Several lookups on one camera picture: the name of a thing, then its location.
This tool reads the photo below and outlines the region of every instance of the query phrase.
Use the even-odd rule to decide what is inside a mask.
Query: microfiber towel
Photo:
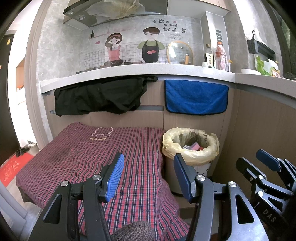
[[[165,106],[171,113],[213,115],[227,109],[227,85],[189,80],[164,80]]]

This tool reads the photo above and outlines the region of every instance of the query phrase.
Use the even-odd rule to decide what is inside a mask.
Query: red doormat
[[[33,158],[29,153],[16,157],[15,155],[0,168],[0,181],[5,187],[14,179],[15,175]]]

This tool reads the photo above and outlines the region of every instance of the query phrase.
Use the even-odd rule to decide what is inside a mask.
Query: blue gripper pad
[[[279,160],[263,149],[256,152],[256,158],[274,172],[278,172],[281,169]]]
[[[182,155],[179,153],[174,156],[174,169],[184,198],[189,203],[192,203],[193,199],[197,197],[195,184],[197,172],[193,167],[186,165]]]
[[[109,202],[111,198],[115,196],[115,192],[118,187],[118,183],[123,171],[124,167],[124,156],[123,154],[120,154],[117,163],[114,167],[114,170],[108,180],[107,183],[107,193],[106,193],[106,201]]]

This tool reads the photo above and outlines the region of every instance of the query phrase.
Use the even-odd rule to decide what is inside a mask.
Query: countertop
[[[296,99],[296,81],[293,80],[265,75],[230,73],[218,69],[184,64],[132,64],[96,69],[65,78],[40,81],[40,91],[45,93],[83,81],[140,74],[204,77],[272,90]]]

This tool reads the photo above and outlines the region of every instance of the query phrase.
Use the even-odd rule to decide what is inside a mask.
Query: plaid cloth
[[[115,197],[104,205],[112,234],[136,221],[148,221],[156,240],[177,240],[189,226],[178,215],[178,203],[161,176],[161,128],[105,128],[72,123],[16,175],[16,184],[44,208],[64,180],[85,181],[113,160],[117,152],[125,166]],[[83,201],[78,203],[79,231],[86,234]]]

